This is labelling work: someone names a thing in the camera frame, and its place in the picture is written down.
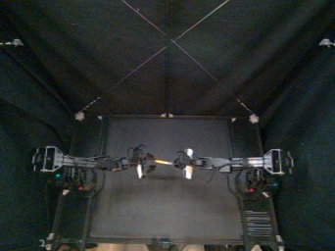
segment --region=cable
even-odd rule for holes
[[[140,144],[135,147],[134,152],[132,152],[132,157],[130,157],[131,159],[134,159],[134,155],[138,155],[138,158],[144,162],[147,159],[147,151],[146,151],[146,145]]]
[[[140,13],[139,10],[136,10],[127,1],[122,0],[122,2],[132,9],[132,11],[151,24],[151,26],[163,34],[166,33],[160,30],[160,28],[150,21],[150,19]]]
[[[207,18],[210,18],[212,15],[214,15],[214,13],[223,7],[223,6],[226,6],[227,4],[228,4],[228,2],[230,2],[231,0],[227,0],[224,3],[222,3],[215,9],[214,9],[214,11],[211,11],[210,12],[210,14],[208,15],[206,15],[206,17],[200,20],[200,21],[198,21],[192,26],[191,26],[191,28],[175,39],[175,41],[179,39],[179,38],[182,38],[182,36],[190,31],[190,30],[192,30]]]
[[[186,152],[184,151],[178,151],[176,154],[179,154],[179,155],[186,154]]]
[[[234,191],[232,191],[232,188],[231,188],[230,176],[227,176],[227,185],[228,185],[228,191],[230,191],[232,194],[236,194],[236,192],[234,192]]]
[[[100,155],[100,156],[92,156],[92,157],[88,157],[88,158],[83,158],[83,157],[75,157],[75,156],[71,156],[68,154],[64,154],[64,156],[72,158],[72,159],[80,159],[80,160],[94,160],[94,159],[99,159],[99,158],[110,158],[110,156],[106,156],[106,155]]]
[[[203,181],[203,180],[200,180],[200,179],[198,179],[198,178],[196,178],[196,181],[199,181],[199,182],[203,183],[203,184],[208,184],[208,183],[214,180],[214,176],[215,176],[216,170],[218,170],[218,169],[214,170],[212,175],[211,175],[211,177],[210,177],[210,179],[208,179],[207,181]]]
[[[248,111],[250,114],[254,114],[252,110],[246,106],[246,104],[240,101],[240,99],[228,91],[228,89],[222,84],[222,82],[214,77],[214,75],[207,71],[207,69],[203,67],[203,65],[196,61],[196,59],[190,55],[190,53],[183,49],[183,47],[175,42],[175,40],[172,40],[171,42],[182,50],[182,52],[188,56],[188,58],[194,61],[194,63],[202,68],[202,70],[212,78],[212,80],[224,88],[226,92],[236,100],[238,104]]]
[[[79,111],[79,113],[84,113],[84,111],[86,110],[88,110],[92,106],[94,106],[94,104],[103,98],[103,96],[127,79],[127,78],[130,78],[152,60],[154,60],[154,58],[156,58],[156,56],[159,55],[159,54],[162,54],[162,52],[164,51],[167,49],[167,47],[163,47],[142,64],[140,64],[140,66],[135,69],[135,70],[132,70],[131,71],[131,73],[115,84],[115,85],[112,85],[111,87],[110,87],[110,89],[103,93],[103,95],[102,96],[99,96],[96,99],[94,99],[92,101],[91,101],[91,103],[86,106],[86,107],[83,107],[82,108],[82,110]]]

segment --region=white object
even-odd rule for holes
[[[278,240],[278,242],[283,242],[284,241],[280,235],[276,235],[276,240]]]
[[[183,176],[187,179],[192,179],[192,173],[194,173],[194,167],[192,166],[186,166],[186,168],[183,169]]]
[[[258,117],[255,114],[250,115],[250,121],[251,121],[254,124],[259,123],[259,117]]]
[[[184,153],[187,154],[187,156],[192,159],[192,155],[194,155],[194,150],[191,148],[184,149]]]
[[[48,237],[47,237],[47,240],[52,240],[55,238],[55,233],[52,232]],[[46,250],[51,250],[52,248],[52,244],[46,244]]]
[[[79,112],[75,114],[75,118],[78,121],[82,121],[86,118],[86,114],[83,112]]]
[[[15,46],[24,46],[24,43],[23,43],[23,41],[20,39],[15,39],[12,41],[12,45],[15,45]]]
[[[262,248],[259,245],[255,245],[254,248],[251,249],[251,251],[262,251]]]
[[[63,194],[63,196],[66,196],[68,193],[70,193],[70,190],[64,189],[62,194]]]
[[[319,42],[319,46],[327,46],[330,48],[331,45],[335,46],[335,43],[333,43],[329,38],[323,38]]]
[[[138,176],[139,176],[139,178],[142,178],[143,177],[143,171],[142,171],[142,165],[140,164],[138,165],[136,170],[138,170]]]
[[[40,245],[39,245],[39,246],[40,246],[40,247],[46,247],[46,241],[44,241],[43,239],[40,239],[39,242],[40,242]]]
[[[162,118],[172,118],[172,114],[170,114],[170,113],[163,113],[163,114],[162,114]]]
[[[262,194],[264,195],[266,198],[270,197],[267,192],[262,192]]]

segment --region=black curtain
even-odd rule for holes
[[[276,197],[280,232],[295,250],[335,250],[334,78],[335,49],[315,46],[263,125],[266,148],[290,150],[296,160]]]
[[[2,18],[2,41],[19,38]],[[68,151],[71,110],[26,47],[0,47],[0,250],[38,250],[56,194],[50,176],[28,169],[36,147]]]

